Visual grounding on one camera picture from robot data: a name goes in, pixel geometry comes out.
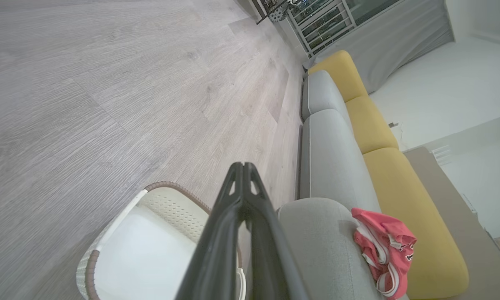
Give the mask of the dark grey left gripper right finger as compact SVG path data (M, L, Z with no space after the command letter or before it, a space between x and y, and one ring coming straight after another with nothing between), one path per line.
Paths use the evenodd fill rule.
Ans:
M244 210L251 233L252 296L255 300L309 300L257 167L244 164Z

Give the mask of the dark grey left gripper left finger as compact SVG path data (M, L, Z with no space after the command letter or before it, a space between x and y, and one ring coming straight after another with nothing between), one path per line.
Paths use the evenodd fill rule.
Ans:
M243 167L231 164L176 294L177 300L234 300Z

